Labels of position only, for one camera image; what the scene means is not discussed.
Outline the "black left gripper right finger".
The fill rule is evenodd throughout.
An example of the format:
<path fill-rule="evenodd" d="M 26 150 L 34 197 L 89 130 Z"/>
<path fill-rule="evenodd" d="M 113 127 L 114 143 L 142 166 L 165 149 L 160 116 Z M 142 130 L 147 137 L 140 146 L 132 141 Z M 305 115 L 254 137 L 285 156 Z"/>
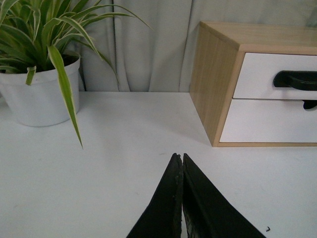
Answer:
<path fill-rule="evenodd" d="M 263 238 L 187 155 L 183 156 L 183 213 L 189 238 Z"/>

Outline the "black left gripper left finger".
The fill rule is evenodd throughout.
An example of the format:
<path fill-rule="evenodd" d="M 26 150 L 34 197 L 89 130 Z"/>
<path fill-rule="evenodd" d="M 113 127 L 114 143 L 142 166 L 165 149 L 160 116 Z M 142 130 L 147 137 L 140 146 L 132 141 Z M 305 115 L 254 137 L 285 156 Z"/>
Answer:
<path fill-rule="evenodd" d="M 150 203 L 129 232 L 129 238 L 181 237 L 183 165 L 174 153 Z"/>

